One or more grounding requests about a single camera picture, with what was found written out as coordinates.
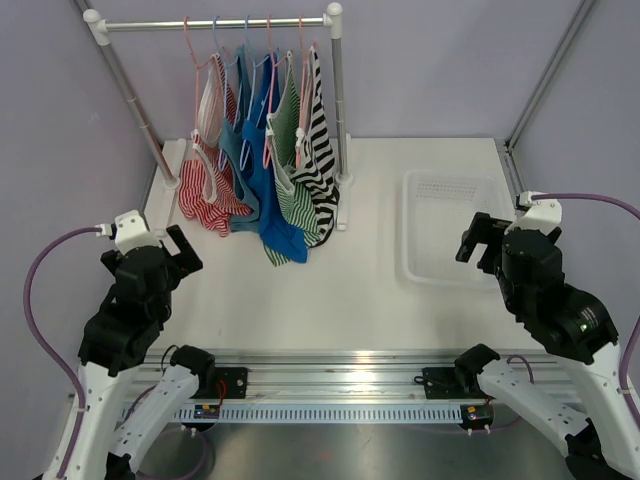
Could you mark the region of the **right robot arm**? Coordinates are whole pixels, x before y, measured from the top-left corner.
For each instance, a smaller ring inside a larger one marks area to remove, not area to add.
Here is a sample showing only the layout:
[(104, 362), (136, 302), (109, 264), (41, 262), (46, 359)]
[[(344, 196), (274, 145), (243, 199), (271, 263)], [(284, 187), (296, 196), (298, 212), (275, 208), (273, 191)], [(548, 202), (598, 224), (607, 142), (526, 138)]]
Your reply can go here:
[(454, 384), (463, 395), (482, 392), (505, 403), (556, 446), (574, 478), (636, 479), (639, 426), (628, 405), (632, 396), (619, 378), (618, 332), (600, 300), (566, 282), (556, 245), (560, 234), (560, 228), (522, 229), (478, 212), (456, 259), (466, 263), (477, 245), (485, 245), (478, 269), (497, 280), (507, 311), (555, 357), (583, 409), (575, 411), (519, 380), (484, 344), (455, 360)]

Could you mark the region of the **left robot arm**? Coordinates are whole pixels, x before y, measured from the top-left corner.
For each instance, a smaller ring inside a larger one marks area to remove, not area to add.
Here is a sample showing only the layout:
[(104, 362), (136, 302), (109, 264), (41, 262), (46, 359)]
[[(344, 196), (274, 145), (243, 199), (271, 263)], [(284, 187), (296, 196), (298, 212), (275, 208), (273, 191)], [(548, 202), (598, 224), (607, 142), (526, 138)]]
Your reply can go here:
[(178, 248), (172, 254), (139, 214), (92, 231), (116, 243), (101, 256), (114, 282), (84, 327), (78, 369), (62, 366), (76, 397), (45, 479), (134, 478), (186, 400), (206, 397), (216, 385), (214, 356), (184, 345), (146, 398), (119, 419), (149, 347), (171, 316), (172, 292), (203, 263), (179, 226), (166, 230)]

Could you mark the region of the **bright blue tank top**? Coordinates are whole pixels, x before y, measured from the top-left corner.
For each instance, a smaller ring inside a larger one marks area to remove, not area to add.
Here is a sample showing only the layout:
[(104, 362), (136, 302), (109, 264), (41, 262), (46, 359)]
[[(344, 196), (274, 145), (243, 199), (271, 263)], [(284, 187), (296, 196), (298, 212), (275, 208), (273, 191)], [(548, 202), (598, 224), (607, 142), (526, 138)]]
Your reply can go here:
[(246, 180), (259, 201), (258, 234), (263, 243), (267, 258), (274, 266), (281, 266), (290, 261), (305, 263), (307, 247), (303, 232), (299, 227), (289, 224), (282, 215), (277, 198), (274, 173), (269, 167), (263, 169), (263, 149), (265, 144), (265, 116), (267, 113), (269, 75), (271, 64), (269, 54), (261, 65), (262, 77), (256, 92), (254, 110), (259, 114), (257, 136), (252, 141), (255, 164), (253, 172)]

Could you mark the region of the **green white striped tank top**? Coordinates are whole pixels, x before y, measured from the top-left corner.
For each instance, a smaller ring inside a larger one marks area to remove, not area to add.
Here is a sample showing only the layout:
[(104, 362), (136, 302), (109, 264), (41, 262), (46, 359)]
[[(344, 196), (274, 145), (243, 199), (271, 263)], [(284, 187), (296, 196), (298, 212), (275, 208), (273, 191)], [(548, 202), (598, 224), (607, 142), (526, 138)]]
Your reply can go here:
[(274, 175), (279, 212), (293, 232), (286, 235), (295, 251), (307, 261), (307, 253), (319, 239), (319, 227), (311, 193), (294, 178), (296, 172), (296, 130), (299, 127), (300, 95), (296, 85), (293, 53), (288, 51), (278, 67), (284, 71), (284, 86), (272, 87), (266, 116), (269, 165)]

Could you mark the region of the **black white striped tank top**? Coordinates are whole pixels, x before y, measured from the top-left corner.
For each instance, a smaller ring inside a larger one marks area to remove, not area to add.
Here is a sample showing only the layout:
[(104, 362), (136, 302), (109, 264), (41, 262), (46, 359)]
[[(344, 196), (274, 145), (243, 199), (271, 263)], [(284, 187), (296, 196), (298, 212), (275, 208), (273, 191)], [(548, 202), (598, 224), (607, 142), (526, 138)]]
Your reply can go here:
[(306, 56), (301, 87), (293, 180), (309, 194), (312, 223), (310, 228), (305, 227), (305, 242), (313, 248), (323, 245), (331, 236), (340, 199), (334, 180), (336, 155), (329, 139), (321, 64), (314, 45)]

